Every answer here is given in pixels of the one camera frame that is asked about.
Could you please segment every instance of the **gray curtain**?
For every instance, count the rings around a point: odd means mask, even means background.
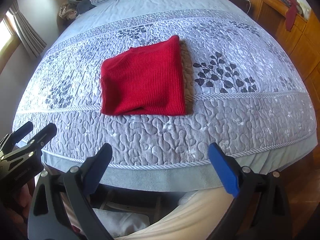
[[[43,52],[47,44],[39,36],[39,34],[30,25],[24,15],[19,11],[19,5],[17,0],[14,0],[9,12],[14,17],[14,22],[18,29],[18,36],[22,41],[22,44],[26,48],[31,58],[39,57]]]

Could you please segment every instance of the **window frame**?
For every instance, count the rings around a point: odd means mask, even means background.
[[[7,41],[4,47],[0,50],[0,74],[4,69],[5,65],[8,63],[10,57],[15,52],[17,47],[20,45],[21,40],[18,37],[16,31],[12,27],[7,15],[4,15],[3,22],[7,26],[9,32],[11,33],[11,38]]]

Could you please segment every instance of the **bed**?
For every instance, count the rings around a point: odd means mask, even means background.
[[[100,113],[100,66],[130,47],[179,35],[188,115]],[[317,145],[308,92],[280,45],[228,0],[114,0],[80,15],[46,52],[13,130],[47,123],[57,136],[42,161],[61,171],[103,143],[113,158],[101,183],[149,191],[221,186],[208,145],[268,173]]]

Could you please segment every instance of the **ribbed knit fabric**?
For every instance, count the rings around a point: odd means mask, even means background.
[[[179,36],[105,60],[101,87],[103,114],[185,115]]]

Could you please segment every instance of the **wooden dresser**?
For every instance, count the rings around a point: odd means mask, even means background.
[[[299,72],[313,103],[320,140],[320,22],[311,11],[309,20],[297,14],[289,32],[285,28],[288,7],[280,0],[250,0],[250,16],[272,35],[288,54]],[[320,167],[320,146],[313,150]]]

